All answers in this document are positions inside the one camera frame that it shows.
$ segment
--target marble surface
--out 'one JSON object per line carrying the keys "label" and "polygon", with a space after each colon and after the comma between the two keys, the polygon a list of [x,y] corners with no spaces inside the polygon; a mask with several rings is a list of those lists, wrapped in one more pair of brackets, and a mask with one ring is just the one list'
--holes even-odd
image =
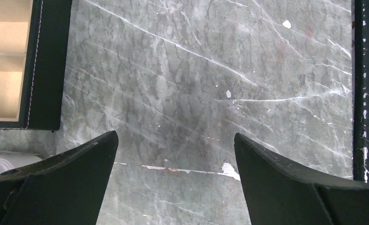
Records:
{"label": "marble surface", "polygon": [[241,183],[217,174],[236,170],[237,132],[351,177],[350,8],[73,0],[61,129],[0,131],[0,149],[53,155],[116,130],[116,162],[127,165],[114,166],[101,225],[248,224]]}

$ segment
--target stitched edge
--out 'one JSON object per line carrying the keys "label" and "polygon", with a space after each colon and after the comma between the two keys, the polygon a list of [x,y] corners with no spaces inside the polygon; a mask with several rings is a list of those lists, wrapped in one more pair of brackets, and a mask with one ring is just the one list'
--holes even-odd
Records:
{"label": "stitched edge", "polygon": [[39,34],[41,32],[41,22],[42,22],[42,9],[44,7],[44,1],[41,0],[41,14],[39,16],[39,27],[38,27],[38,37],[37,37],[37,47],[35,48],[35,61],[34,61],[34,68],[32,70],[32,80],[31,80],[31,92],[30,92],[30,106],[28,108],[28,117],[27,117],[27,126],[22,128],[7,128],[7,127],[0,127],[0,129],[4,130],[22,130],[27,129],[28,125],[30,124],[30,112],[31,112],[31,101],[32,101],[32,91],[34,87],[34,76],[35,76],[35,67],[37,65],[37,56],[38,56],[38,43],[39,43]]}
{"label": "stitched edge", "polygon": [[27,126],[24,129],[27,129],[30,125],[30,113],[31,113],[31,101],[32,101],[32,91],[34,90],[34,77],[35,77],[35,67],[37,65],[37,57],[38,57],[38,44],[39,44],[39,34],[41,33],[41,23],[42,23],[42,9],[44,7],[44,1],[41,0],[41,14],[39,16],[39,28],[38,28],[38,37],[37,37],[37,47],[35,48],[35,60],[34,60],[34,68],[32,70],[32,80],[31,80],[31,92],[30,92],[30,106],[28,107],[28,117],[27,117]]}

